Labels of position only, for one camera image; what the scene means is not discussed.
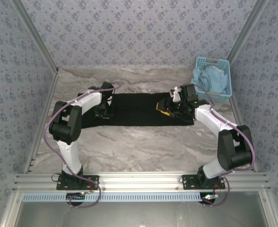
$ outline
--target marble surface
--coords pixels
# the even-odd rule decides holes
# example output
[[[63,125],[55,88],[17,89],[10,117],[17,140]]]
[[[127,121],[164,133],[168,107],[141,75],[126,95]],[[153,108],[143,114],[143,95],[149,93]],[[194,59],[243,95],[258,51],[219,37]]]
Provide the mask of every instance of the marble surface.
[[[103,68],[60,70],[48,120],[58,100],[66,101],[90,86],[108,81],[121,88],[117,93],[167,92],[189,83],[190,68]],[[234,122],[229,102],[216,110]],[[52,136],[50,144],[58,149]],[[84,129],[78,139],[79,155],[85,172],[197,171],[216,156],[217,138],[202,123],[192,126],[118,127]],[[62,162],[42,140],[32,172],[60,172]]]

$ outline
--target blue basket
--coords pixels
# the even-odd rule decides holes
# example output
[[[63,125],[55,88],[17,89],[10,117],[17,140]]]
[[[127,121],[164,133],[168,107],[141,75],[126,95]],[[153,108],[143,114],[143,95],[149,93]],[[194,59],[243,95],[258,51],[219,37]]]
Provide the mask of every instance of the blue basket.
[[[230,67],[229,67],[229,61],[218,59],[218,58],[205,58],[205,57],[197,57],[196,60],[196,67],[199,69],[205,68],[207,65],[215,65],[219,67],[220,69],[224,70],[225,73],[228,75],[228,83],[226,87],[226,94],[219,94],[214,92],[209,92],[209,95],[214,101],[218,102],[226,102],[227,99],[229,99],[232,96],[232,82],[230,77]],[[207,95],[204,91],[197,91],[196,93],[199,97],[199,99],[206,99],[209,100]]]

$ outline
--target blue cloth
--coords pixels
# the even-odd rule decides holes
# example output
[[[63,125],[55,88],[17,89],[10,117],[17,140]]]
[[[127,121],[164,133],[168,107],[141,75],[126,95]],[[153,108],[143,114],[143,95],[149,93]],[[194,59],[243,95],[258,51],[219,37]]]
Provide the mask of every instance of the blue cloth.
[[[209,92],[226,94],[228,76],[224,70],[215,65],[208,65],[205,69],[195,68],[193,74],[192,84],[198,84]]]

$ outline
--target yellow object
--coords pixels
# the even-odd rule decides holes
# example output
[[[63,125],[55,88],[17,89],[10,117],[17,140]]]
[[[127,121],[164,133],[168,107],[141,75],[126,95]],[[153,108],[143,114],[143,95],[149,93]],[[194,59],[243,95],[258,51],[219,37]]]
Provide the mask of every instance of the yellow object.
[[[156,110],[160,111],[162,114],[165,114],[165,115],[167,115],[167,116],[170,116],[169,112],[164,112],[164,111],[162,111],[162,110],[159,110],[159,109],[158,109],[158,105],[159,105],[159,103],[157,103]]]

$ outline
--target patterned wallpaper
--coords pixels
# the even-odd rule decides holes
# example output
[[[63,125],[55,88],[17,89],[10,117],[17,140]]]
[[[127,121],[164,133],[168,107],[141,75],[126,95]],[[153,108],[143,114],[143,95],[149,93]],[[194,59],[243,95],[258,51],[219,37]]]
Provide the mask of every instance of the patterned wallpaper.
[[[23,0],[59,67],[227,58],[256,0]]]
[[[278,205],[278,0],[270,0],[232,65],[233,91]]]
[[[0,218],[28,158],[52,72],[9,0],[0,1]]]

